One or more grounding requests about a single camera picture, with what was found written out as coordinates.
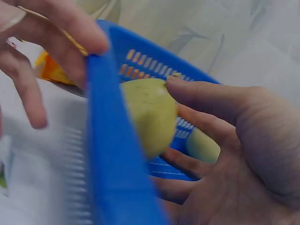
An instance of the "green pear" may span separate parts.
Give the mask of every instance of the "green pear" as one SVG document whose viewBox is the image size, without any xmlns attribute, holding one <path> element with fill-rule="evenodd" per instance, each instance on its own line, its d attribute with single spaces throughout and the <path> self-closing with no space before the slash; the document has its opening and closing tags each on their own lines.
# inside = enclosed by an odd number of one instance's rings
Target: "green pear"
<svg viewBox="0 0 300 225">
<path fill-rule="evenodd" d="M 3 188 L 7 188 L 5 176 L 4 176 L 4 166 L 0 168 L 0 186 Z"/>
<path fill-rule="evenodd" d="M 122 83 L 127 109 L 148 160 L 160 155 L 173 140 L 177 104 L 156 78 Z"/>
<path fill-rule="evenodd" d="M 206 163 L 216 163 L 220 154 L 220 147 L 201 130 L 194 128 L 186 142 L 189 156 Z"/>
</svg>

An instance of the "blue plastic basket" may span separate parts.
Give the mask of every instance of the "blue plastic basket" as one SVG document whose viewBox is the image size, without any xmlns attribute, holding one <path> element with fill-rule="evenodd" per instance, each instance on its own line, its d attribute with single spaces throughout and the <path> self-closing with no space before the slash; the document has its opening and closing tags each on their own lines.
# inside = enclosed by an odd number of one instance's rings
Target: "blue plastic basket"
<svg viewBox="0 0 300 225">
<path fill-rule="evenodd" d="M 215 80 L 156 44 L 107 21 L 98 21 L 111 41 L 103 56 L 87 59 L 89 77 L 89 164 L 96 225 L 165 225 L 148 173 L 188 180 L 160 158 L 145 163 L 120 91 L 120 82 L 161 78 L 174 72 L 186 81 Z M 177 119 L 171 147 L 185 151 L 193 126 Z"/>
</svg>

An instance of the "white fabric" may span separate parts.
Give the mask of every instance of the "white fabric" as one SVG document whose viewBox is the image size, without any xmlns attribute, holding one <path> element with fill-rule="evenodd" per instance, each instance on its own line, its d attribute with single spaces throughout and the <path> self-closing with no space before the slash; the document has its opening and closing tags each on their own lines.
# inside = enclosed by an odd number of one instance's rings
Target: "white fabric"
<svg viewBox="0 0 300 225">
<path fill-rule="evenodd" d="M 121 2 L 123 13 L 127 9 L 126 12 L 134 14 L 135 10 L 138 11 L 139 8 L 142 10 L 145 4 L 145 0 L 136 0 L 137 4 L 134 8 L 130 8 L 129 5 L 126 7 L 125 3 L 129 1 L 133 0 Z M 236 21 L 239 26 L 236 27 L 235 32 L 231 33 L 231 30 L 235 29 L 230 27 L 233 19 L 227 20 L 226 18 L 230 17 L 229 15 L 238 15 L 236 20 L 242 18 L 243 15 L 246 17 L 250 12 L 249 4 L 254 1 L 210 0 L 205 2 L 200 9 L 202 10 L 199 14 L 200 22 L 195 20 L 192 23 L 193 19 L 191 19 L 189 24 L 192 24 L 197 32 L 203 31 L 199 32 L 201 35 L 211 34 L 212 40 L 203 40 L 201 44 L 201 39 L 193 37 L 189 44 L 179 52 L 179 56 L 208 70 L 207 68 L 211 66 L 210 58 L 214 56 L 212 52 L 220 44 L 220 34 L 223 34 L 221 31 L 225 31 L 228 43 L 223 46 L 227 47 L 224 47 L 223 53 L 217 57 L 214 69 L 211 70 L 213 77 L 226 84 L 266 86 L 300 106 L 298 97 L 300 95 L 299 1 L 279 1 L 274 6 L 268 5 L 269 13 L 259 20 L 254 30 L 248 32 L 252 19 L 245 18 L 244 20 L 248 22 Z M 116 0 L 109 1 L 110 5 L 107 9 L 111 11 L 116 2 Z M 270 3 L 267 0 L 258 0 L 258 2 Z M 214 11 L 220 9 L 220 12 L 226 12 L 223 8 L 231 8 L 227 10 L 230 13 L 225 15 Z M 106 12 L 106 16 L 110 18 L 114 18 L 113 15 L 116 14 Z M 122 23 L 129 21 L 125 20 L 122 13 L 120 16 Z M 147 26 L 146 18 L 141 19 L 143 19 L 141 23 Z M 215 27 L 215 33 L 214 30 L 210 30 L 210 26 Z M 34 62 L 41 51 L 41 48 L 36 45 L 22 44 L 15 39 L 11 41 L 30 58 L 31 62 Z M 3 111 L 4 134 L 12 137 L 12 145 L 16 149 L 11 174 L 10 198 L 0 195 L 0 218 L 3 224 L 48 225 L 50 223 L 59 225 L 59 222 L 53 222 L 52 215 L 57 215 L 58 218 L 61 216 L 58 213 L 61 211 L 58 207 L 59 195 L 56 193 L 60 178 L 55 161 L 59 159 L 61 150 L 62 127 L 78 130 L 84 130 L 85 127 L 86 112 L 83 98 L 70 94 L 50 82 L 42 80 L 38 82 L 49 117 L 49 127 L 43 131 L 30 128 L 13 83 L 7 76 L 0 74 L 0 103 Z"/>
<path fill-rule="evenodd" d="M 278 0 L 75 0 L 215 74 L 268 20 Z"/>
</svg>

